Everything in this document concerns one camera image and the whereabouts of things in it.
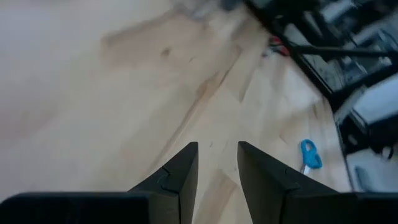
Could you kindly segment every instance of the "black metal frame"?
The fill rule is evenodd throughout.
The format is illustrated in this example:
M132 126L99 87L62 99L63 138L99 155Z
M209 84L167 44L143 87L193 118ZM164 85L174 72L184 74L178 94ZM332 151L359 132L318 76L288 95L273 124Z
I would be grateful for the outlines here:
M347 97L352 94L355 89L365 85L374 85L385 78L398 72L398 52L394 50L390 51L370 51L368 49L356 49L356 50L346 50L338 47L327 47L325 42L320 42L316 37L315 42L319 42L322 47L314 47L311 45L297 45L291 43L288 38L283 34L283 27L286 26L290 21L284 19L276 19L271 16L267 16L264 9L257 8L250 0L244 0L247 7L251 12L259 19L261 24L273 35L277 36L286 48L290 52L291 58L296 62L296 64L301 68L301 70L306 74L306 76L313 82L313 84L320 90L320 92L328 99L333 112L338 110L338 108L344 103ZM308 29L305 26L299 26L300 30ZM329 46L334 46L336 43L330 43ZM319 73L312 67L304 55L320 55L326 57L341 57L341 56L358 56L358 57L389 57L391 58L392 65L381 69L380 71L369 74L362 80L354 82L352 84L346 85L344 88L333 91L324 79L319 75Z

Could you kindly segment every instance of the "blue scissors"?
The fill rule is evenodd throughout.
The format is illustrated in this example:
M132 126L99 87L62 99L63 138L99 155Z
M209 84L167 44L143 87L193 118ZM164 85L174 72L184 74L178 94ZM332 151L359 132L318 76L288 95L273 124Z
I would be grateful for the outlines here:
M303 167L301 173L307 175L310 169L319 169L322 167L322 160L318 154L317 147L313 141L304 139L301 144L301 152L303 154Z

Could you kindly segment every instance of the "scissors handle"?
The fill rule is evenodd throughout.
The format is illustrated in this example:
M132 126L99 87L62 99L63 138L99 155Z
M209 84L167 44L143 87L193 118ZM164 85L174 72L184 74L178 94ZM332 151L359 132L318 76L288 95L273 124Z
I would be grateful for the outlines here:
M322 160L317 152L317 147L313 141L305 139L301 142L301 152L303 154L304 165L309 166L311 169L319 169L322 167Z

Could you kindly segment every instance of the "black plastic part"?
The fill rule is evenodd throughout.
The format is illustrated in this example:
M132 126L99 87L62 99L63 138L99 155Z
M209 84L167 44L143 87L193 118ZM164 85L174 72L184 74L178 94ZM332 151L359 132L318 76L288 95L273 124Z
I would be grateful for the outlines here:
M253 224L397 221L398 194L340 194L247 142L238 143L238 167Z
M191 142L129 192L19 194L0 204L0 223L191 223L197 181Z

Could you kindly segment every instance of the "wood grain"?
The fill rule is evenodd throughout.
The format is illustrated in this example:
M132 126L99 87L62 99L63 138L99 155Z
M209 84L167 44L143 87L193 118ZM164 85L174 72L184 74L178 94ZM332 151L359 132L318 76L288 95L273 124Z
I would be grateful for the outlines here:
M350 190L328 102L291 59L261 57L269 34L244 8L193 21L134 2L0 4L0 198L128 190L198 141L194 222L249 223L238 141L299 169L305 138L324 163L310 177Z

